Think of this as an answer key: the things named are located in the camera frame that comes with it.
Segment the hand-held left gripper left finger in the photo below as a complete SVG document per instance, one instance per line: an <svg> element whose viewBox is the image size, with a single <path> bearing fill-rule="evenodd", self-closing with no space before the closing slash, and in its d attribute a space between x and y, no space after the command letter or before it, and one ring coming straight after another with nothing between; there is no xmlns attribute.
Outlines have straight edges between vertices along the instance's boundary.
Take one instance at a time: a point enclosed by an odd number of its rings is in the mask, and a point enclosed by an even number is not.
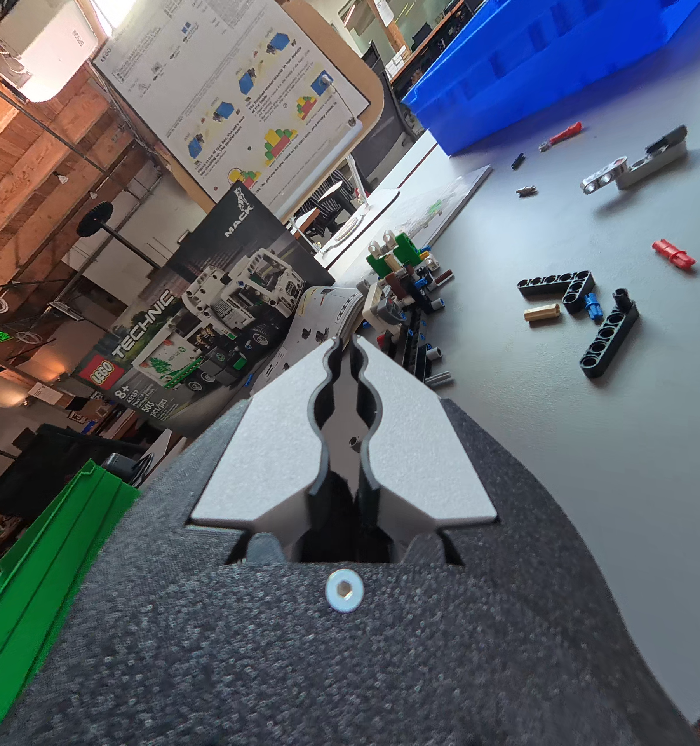
<svg viewBox="0 0 700 746"><path fill-rule="evenodd" d="M254 395L190 514L197 527L270 533L289 555L330 510L330 450L343 343L323 342Z"/></svg>

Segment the partly built lego model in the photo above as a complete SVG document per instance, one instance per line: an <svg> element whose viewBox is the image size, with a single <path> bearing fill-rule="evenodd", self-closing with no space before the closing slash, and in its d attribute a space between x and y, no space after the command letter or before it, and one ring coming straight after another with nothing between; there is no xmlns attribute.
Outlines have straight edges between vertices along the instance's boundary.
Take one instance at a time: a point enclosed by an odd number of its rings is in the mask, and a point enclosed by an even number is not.
<svg viewBox="0 0 700 746"><path fill-rule="evenodd" d="M374 276L360 284L366 291L363 321L375 333L372 340L362 333L352 339L349 352L351 376L357 384L356 408L366 424L366 432L353 436L350 447L357 453L373 427L381 421L382 403L374 398L373 383L363 383L364 353L376 349L427 389L435 391L451 382L449 371L435 372L433 363L441 350L428 339L429 316L445 304L436 295L437 287L451 277L447 271L435 276L439 265L429 255L429 247L417 248L405 233L387 231L383 243L372 242L367 262Z"/></svg>

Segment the lego set box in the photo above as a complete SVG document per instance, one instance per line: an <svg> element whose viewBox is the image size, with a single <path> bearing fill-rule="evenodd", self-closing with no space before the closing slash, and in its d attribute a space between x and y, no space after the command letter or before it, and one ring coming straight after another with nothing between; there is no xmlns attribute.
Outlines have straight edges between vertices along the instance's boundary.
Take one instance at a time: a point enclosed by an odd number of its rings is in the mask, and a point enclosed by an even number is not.
<svg viewBox="0 0 700 746"><path fill-rule="evenodd" d="M333 285L238 181L72 376L111 404L166 422L241 383L282 345L303 294Z"/></svg>

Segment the black straight lego beam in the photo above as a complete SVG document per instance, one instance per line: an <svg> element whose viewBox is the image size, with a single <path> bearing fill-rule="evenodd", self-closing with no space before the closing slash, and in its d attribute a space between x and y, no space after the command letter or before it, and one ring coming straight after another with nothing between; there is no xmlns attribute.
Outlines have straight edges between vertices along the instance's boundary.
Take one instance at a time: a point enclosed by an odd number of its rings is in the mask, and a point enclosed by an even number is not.
<svg viewBox="0 0 700 746"><path fill-rule="evenodd" d="M615 289L613 300L614 308L579 361L580 370L591 380L605 374L639 319L636 303L626 288Z"/></svg>

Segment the black angled lego beam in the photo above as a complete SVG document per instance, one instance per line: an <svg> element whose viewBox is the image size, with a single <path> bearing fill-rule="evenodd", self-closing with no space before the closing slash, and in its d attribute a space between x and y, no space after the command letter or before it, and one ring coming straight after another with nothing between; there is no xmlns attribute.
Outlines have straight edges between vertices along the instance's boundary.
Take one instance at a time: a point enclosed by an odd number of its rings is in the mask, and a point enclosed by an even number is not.
<svg viewBox="0 0 700 746"><path fill-rule="evenodd" d="M595 279L588 270L540 275L520 280L516 287L525 298L561 296L566 311L576 314L585 309L585 297L593 292Z"/></svg>

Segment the red lego axle pin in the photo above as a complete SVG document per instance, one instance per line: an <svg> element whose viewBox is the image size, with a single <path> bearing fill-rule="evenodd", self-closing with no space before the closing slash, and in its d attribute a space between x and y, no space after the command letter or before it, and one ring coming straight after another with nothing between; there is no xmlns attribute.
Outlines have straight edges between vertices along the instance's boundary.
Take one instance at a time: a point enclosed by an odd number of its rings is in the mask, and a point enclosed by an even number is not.
<svg viewBox="0 0 700 746"><path fill-rule="evenodd" d="M579 135L582 132L582 130L583 130L583 123L581 121L578 121L574 123L573 125L568 126L566 129L549 137L546 141L541 143L539 146L539 152L540 153L547 152L548 150L552 149L555 145L563 143L571 139L572 137Z"/></svg>

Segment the grey lego beam assembly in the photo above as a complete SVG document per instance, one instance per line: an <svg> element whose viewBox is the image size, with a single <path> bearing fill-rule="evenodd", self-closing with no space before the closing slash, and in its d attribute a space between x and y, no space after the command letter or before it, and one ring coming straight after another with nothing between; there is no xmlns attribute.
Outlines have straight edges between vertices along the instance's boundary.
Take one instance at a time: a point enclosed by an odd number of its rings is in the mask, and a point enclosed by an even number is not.
<svg viewBox="0 0 700 746"><path fill-rule="evenodd" d="M648 145L643 157L639 160L630 163L625 156L617 158L584 178L580 183L581 191L583 194L591 195L611 183L615 183L619 190L629 189L641 180L686 157L687 135L687 126L680 125Z"/></svg>

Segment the open instruction booklet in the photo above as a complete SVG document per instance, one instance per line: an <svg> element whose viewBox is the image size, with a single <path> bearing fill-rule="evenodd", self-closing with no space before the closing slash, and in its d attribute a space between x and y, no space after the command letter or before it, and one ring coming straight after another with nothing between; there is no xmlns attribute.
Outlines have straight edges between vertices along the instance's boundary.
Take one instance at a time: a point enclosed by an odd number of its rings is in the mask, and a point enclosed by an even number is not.
<svg viewBox="0 0 700 746"><path fill-rule="evenodd" d="M312 286L301 296L285 340L256 379L252 393L279 378L328 340L346 346L360 323L366 296L355 287Z"/></svg>

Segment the dark equipment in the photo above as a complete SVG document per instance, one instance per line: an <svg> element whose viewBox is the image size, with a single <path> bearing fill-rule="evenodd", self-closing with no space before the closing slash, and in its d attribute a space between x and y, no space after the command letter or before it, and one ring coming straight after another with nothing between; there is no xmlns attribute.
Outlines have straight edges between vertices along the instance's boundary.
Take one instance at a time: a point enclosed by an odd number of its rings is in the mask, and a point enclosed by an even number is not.
<svg viewBox="0 0 700 746"><path fill-rule="evenodd" d="M138 444L42 424L0 476L0 516L34 521L88 461L102 465L112 453L137 460L145 451Z"/></svg>

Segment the green plastic bin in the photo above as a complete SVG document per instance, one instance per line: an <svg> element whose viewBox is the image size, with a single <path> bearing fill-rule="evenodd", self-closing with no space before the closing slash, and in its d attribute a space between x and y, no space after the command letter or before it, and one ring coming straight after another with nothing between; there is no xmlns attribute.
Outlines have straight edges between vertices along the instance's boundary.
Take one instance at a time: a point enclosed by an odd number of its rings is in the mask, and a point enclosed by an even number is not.
<svg viewBox="0 0 700 746"><path fill-rule="evenodd" d="M41 668L140 490L88 461L0 560L0 722Z"/></svg>

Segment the striped office chair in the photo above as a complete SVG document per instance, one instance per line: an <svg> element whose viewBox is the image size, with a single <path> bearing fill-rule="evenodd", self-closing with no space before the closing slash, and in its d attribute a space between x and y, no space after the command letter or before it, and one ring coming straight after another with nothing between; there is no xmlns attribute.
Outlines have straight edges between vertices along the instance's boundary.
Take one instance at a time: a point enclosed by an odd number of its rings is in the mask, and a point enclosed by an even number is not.
<svg viewBox="0 0 700 746"><path fill-rule="evenodd" d="M301 205L296 219L302 219L303 215L318 210L318 217L307 228L303 228L303 232L311 239L322 238L327 231L334 235L344 226L344 223L338 222L340 214L347 212L351 215L355 211L352 203L354 197L353 186L339 170L335 170Z"/></svg>

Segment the flat closed booklet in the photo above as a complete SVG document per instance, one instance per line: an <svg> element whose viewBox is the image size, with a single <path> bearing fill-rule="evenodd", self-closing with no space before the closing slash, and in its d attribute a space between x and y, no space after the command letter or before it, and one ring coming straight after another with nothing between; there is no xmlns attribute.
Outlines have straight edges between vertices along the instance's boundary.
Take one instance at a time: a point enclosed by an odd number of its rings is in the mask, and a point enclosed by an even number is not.
<svg viewBox="0 0 700 746"><path fill-rule="evenodd" d="M492 171L491 165L483 166L426 192L398 190L394 199L383 210L369 215L369 221L364 221L353 235L341 242L331 241L322 261L333 276L339 277L356 258L367 255L371 242L383 244L383 234L388 230L395 235L406 234L418 248L432 246Z"/></svg>

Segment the white board stand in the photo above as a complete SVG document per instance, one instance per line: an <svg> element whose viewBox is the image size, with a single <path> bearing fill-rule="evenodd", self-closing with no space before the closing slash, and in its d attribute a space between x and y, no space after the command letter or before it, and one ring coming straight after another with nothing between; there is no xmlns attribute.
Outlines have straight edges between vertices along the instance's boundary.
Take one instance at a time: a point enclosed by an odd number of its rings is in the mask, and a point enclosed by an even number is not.
<svg viewBox="0 0 700 746"><path fill-rule="evenodd" d="M331 250L348 247L350 242L367 230L400 195L399 189L376 190L367 195L360 170L351 153L347 154L345 162L351 172L360 202L355 205L353 200L348 199L342 192L341 184L333 185L321 195L320 202L326 199L333 200L348 214L347 221L318 249L322 256Z"/></svg>

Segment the black disc lamp on pole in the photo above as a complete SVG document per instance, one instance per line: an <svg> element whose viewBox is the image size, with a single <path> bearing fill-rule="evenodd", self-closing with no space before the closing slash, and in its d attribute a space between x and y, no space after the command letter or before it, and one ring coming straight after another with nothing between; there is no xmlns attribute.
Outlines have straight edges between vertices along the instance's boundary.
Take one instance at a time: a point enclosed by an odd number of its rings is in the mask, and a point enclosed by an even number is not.
<svg viewBox="0 0 700 746"><path fill-rule="evenodd" d="M174 230L172 217L147 210L140 202L119 221L114 218L112 202L102 202L79 221L76 233L80 239L106 234L109 243L119 244L152 269L160 269L181 247L189 231Z"/></svg>

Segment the wooden background desk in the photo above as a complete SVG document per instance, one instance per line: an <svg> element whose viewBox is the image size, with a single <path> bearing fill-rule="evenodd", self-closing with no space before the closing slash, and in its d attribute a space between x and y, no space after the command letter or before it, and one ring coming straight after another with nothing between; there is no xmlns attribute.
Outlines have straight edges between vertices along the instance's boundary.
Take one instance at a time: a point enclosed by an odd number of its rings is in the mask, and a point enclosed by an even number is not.
<svg viewBox="0 0 700 746"><path fill-rule="evenodd" d="M401 23L402 19L407 19L413 10L426 10L429 18L410 37L410 52L404 56L403 64L397 70L387 68L390 82L401 86L402 80L419 80L422 73L437 60L473 18L480 5L481 2L465 1L407 2L404 12L397 19L398 23Z"/></svg>

